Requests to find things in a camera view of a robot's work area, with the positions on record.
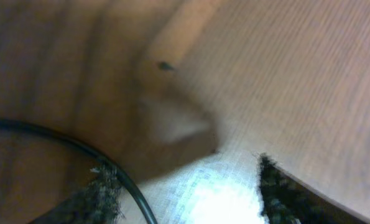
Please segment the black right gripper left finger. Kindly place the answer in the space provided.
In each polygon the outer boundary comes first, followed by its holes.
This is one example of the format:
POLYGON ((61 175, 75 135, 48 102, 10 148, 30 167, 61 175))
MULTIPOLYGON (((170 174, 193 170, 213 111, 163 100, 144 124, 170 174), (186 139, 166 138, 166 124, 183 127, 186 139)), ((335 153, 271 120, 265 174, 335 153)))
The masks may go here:
POLYGON ((96 178, 86 187, 30 224, 117 223, 124 216, 119 202, 122 185, 118 180, 118 170, 99 166, 91 171, 96 174, 96 178))

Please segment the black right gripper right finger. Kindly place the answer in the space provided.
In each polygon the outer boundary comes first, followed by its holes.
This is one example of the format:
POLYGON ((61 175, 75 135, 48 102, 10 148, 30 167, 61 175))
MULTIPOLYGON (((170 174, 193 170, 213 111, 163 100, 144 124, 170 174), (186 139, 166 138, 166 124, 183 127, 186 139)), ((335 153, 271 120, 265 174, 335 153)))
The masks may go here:
POLYGON ((368 219, 322 197, 282 170, 267 154, 259 156, 261 216, 269 224, 367 224, 368 219))

